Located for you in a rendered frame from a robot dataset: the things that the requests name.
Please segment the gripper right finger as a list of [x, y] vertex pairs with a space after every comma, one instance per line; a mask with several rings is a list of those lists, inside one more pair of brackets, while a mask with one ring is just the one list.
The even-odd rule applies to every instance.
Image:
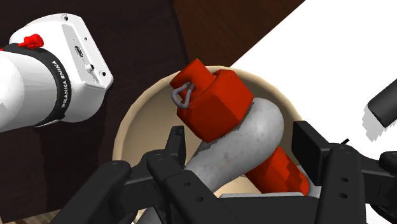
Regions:
[[291, 150], [321, 187], [315, 224], [367, 224], [366, 204], [397, 224], [397, 151], [374, 160], [346, 142], [329, 143], [306, 121], [293, 123]]

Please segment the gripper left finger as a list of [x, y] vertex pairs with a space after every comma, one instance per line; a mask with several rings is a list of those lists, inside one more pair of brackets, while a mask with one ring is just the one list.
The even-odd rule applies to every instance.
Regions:
[[51, 224], [129, 224], [133, 214], [156, 207], [163, 224], [240, 224], [192, 172], [184, 168], [185, 130], [171, 128], [162, 150], [145, 153], [134, 167], [102, 164]]

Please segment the beige bowl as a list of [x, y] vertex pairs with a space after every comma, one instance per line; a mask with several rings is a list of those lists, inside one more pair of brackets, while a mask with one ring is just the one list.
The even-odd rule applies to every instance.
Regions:
[[[294, 162], [294, 166], [303, 172], [304, 169], [291, 151], [293, 122], [301, 119], [292, 103], [264, 79], [240, 69], [236, 69], [235, 73], [255, 97], [270, 100], [279, 107], [284, 118], [284, 133], [279, 143], [285, 152], [284, 159]], [[173, 126], [182, 125], [176, 114], [177, 107], [171, 100], [171, 79], [173, 75], [156, 82], [131, 105], [116, 135], [113, 159], [125, 160], [130, 165], [136, 165], [146, 152], [165, 146]], [[277, 189], [265, 193], [260, 190], [258, 183], [252, 183], [249, 178], [239, 176], [224, 181], [222, 187], [214, 194], [221, 198], [263, 196], [274, 199], [297, 196], [299, 193], [296, 190]]]

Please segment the black cylinder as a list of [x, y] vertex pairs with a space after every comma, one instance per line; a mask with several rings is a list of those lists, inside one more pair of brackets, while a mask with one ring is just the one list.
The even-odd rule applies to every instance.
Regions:
[[397, 79], [369, 101], [368, 109], [384, 128], [397, 120]]

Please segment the red and grey shackle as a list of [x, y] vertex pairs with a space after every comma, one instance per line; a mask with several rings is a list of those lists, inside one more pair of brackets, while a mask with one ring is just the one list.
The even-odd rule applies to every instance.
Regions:
[[281, 110], [255, 97], [235, 70], [194, 60], [169, 85], [185, 128], [186, 168], [212, 192], [227, 179], [245, 176], [265, 193], [277, 189], [314, 194], [304, 171], [284, 159]]

